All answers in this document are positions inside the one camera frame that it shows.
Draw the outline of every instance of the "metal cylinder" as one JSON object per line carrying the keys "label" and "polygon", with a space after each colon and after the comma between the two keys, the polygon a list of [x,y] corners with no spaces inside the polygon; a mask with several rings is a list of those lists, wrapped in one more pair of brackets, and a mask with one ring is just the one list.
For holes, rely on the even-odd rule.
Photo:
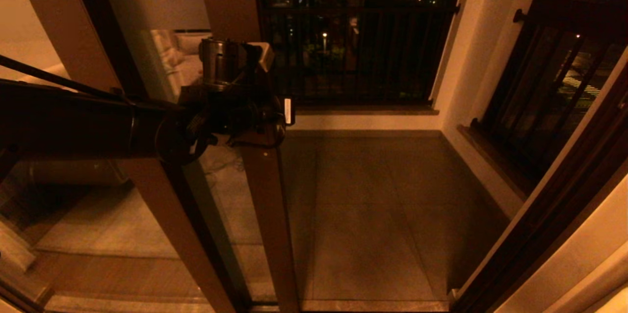
{"label": "metal cylinder", "polygon": [[203,39],[198,47],[203,62],[203,83],[222,91],[238,75],[240,44],[232,41]]}

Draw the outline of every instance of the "living room floor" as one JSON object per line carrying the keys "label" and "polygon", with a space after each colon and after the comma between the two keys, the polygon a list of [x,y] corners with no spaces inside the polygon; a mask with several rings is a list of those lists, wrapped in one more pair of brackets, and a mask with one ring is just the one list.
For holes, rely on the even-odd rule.
{"label": "living room floor", "polygon": [[294,134],[281,156],[304,308],[397,301],[444,310],[507,226],[439,132]]}

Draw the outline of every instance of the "black cable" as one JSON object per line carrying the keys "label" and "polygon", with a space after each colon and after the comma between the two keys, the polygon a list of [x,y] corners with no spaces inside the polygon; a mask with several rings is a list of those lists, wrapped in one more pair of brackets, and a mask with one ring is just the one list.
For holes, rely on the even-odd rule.
{"label": "black cable", "polygon": [[99,98],[113,100],[120,99],[120,97],[117,95],[110,94],[99,89],[94,89],[94,87],[89,87],[87,85],[83,85],[80,82],[72,81],[67,78],[61,78],[61,76],[56,76],[55,74],[51,74],[47,71],[32,67],[31,65],[18,62],[17,60],[13,60],[2,54],[0,54],[0,65],[21,72],[23,74],[27,74],[29,76],[34,76],[35,78],[40,78],[41,80],[56,83],[57,85],[69,87],[70,89],[75,89],[77,91],[83,92],[85,94],[94,95]]}

